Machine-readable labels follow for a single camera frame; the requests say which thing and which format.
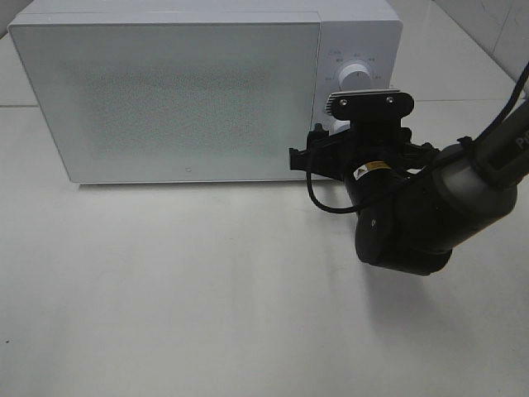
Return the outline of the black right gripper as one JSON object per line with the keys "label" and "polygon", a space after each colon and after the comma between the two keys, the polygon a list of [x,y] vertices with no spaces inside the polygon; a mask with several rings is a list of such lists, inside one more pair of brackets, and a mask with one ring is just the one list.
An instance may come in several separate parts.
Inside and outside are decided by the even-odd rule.
{"label": "black right gripper", "polygon": [[[307,134],[304,149],[288,149],[289,169],[307,170],[312,203],[322,211],[361,211],[415,179],[414,170],[429,169],[438,150],[428,142],[413,144],[411,130],[400,127],[413,109],[413,97],[399,89],[331,93],[325,105],[331,119],[328,129],[331,132],[336,120],[348,121],[351,128],[332,135],[316,123]],[[342,182],[350,206],[332,207],[320,201],[313,188],[314,175]]]}

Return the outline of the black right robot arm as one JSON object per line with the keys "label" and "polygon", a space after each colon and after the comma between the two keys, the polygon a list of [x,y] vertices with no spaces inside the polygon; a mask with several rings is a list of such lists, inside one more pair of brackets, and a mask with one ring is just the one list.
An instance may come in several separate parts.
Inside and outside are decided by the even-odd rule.
{"label": "black right robot arm", "polygon": [[343,183],[361,261],[430,275],[513,210],[528,173],[528,104],[510,99],[479,136],[444,149],[412,143],[402,120],[413,108],[412,96],[396,89],[333,93],[326,112],[346,129],[316,124],[305,148],[290,150],[289,166]]}

